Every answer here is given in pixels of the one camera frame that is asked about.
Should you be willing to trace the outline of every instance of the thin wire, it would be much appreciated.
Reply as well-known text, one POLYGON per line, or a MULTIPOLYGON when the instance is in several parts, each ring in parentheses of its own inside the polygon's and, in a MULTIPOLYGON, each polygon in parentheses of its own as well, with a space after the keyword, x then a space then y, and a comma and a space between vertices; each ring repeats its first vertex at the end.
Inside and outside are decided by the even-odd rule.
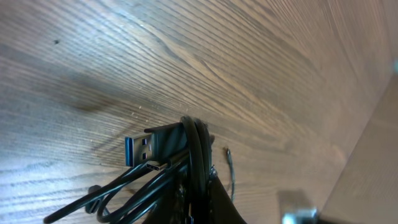
POLYGON ((231 201, 234 202, 234 199, 235 199, 235 171, 234 171, 234 165, 232 163, 231 150, 229 150, 228 147, 225 147, 225 149, 226 149, 226 157, 227 157, 229 169, 231 171, 231 181, 232 181, 231 201))

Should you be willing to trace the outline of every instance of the cable bundle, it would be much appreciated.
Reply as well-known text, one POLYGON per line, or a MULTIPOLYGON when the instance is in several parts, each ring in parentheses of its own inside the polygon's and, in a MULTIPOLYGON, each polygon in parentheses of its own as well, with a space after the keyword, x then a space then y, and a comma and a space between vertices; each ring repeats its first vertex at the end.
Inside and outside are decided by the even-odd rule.
POLYGON ((208 184, 215 172, 211 172, 209 132, 199 119, 184 116, 181 123, 187 137, 186 149, 172 155, 168 168, 141 187, 121 208, 109 213, 106 205, 124 186, 152 171, 145 164, 127 170, 108 185, 45 217, 44 223, 53 223, 84 206, 96 206, 100 223, 133 223, 151 209, 153 211, 144 223, 188 223, 193 220, 210 223, 212 210, 209 209, 208 184))

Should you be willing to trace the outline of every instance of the coiled cable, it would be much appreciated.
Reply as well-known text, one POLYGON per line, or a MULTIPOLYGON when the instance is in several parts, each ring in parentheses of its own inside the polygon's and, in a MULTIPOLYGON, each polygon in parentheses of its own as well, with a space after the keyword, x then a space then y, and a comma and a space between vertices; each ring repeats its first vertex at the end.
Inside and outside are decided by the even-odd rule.
POLYGON ((193 120, 189 116, 181 118, 181 123, 187 136, 187 147, 185 152, 178 152, 178 159, 173 161, 169 169, 159 172, 154 178, 139 189, 121 208, 114 212, 104 214, 109 201, 127 184, 151 172, 145 164, 127 170, 108 185, 66 205, 60 210, 44 218, 44 223, 53 223, 68 214, 82 208, 89 203, 106 197, 100 201, 97 220, 100 223, 133 223, 143 214, 154 207, 162 198, 165 189, 175 180, 179 172, 189 172, 188 177, 190 189, 188 197, 191 200, 196 214, 206 209, 206 186, 208 184, 211 167, 211 144, 207 127, 199 120, 193 120))

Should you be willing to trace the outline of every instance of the wooden surface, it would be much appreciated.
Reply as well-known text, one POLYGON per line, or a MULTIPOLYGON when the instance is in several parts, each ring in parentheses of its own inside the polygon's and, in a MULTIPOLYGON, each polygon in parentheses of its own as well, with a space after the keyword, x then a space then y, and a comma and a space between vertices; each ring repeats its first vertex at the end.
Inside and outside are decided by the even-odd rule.
POLYGON ((392 58, 396 61, 396 70, 398 73, 398 1, 383 0, 384 11, 386 13, 386 23, 390 39, 390 49, 392 58))
POLYGON ((353 223, 398 223, 398 77, 393 77, 323 213, 353 223))
POLYGON ((184 114, 226 188, 232 150, 248 223, 278 223, 280 190, 322 208, 392 74, 380 1, 2 0, 0 34, 1 223, 107 184, 124 136, 184 114))

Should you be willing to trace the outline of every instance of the wooden desk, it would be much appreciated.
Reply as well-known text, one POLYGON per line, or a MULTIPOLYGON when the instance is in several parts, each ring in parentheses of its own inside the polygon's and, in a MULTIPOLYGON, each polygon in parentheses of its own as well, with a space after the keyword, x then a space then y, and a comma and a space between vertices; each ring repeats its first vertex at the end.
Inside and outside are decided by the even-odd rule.
POLYGON ((248 223, 279 221, 279 190, 322 208, 391 70, 380 1, 2 0, 0 222, 41 223, 126 169, 124 136, 184 114, 226 187, 232 150, 248 223))

